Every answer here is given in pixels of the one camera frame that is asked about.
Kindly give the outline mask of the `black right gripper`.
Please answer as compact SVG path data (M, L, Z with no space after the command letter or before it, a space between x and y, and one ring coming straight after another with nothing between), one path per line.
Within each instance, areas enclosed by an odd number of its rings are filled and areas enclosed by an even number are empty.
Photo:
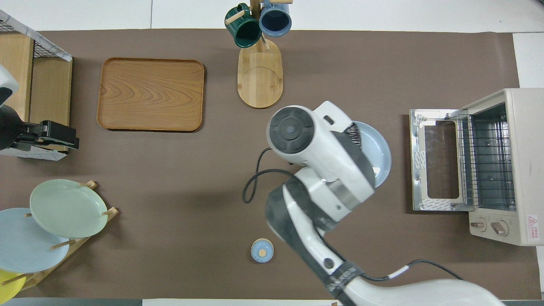
M355 122L352 122L352 124L346 128L346 134L350 137L352 143L357 147L362 148L361 132Z

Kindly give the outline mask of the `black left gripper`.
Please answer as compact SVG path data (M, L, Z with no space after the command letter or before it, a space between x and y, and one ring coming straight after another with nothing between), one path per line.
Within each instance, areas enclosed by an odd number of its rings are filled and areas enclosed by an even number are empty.
M79 149L74 128L50 120L23 122L16 111L2 106L0 111L0 149L30 151L32 146L62 145Z

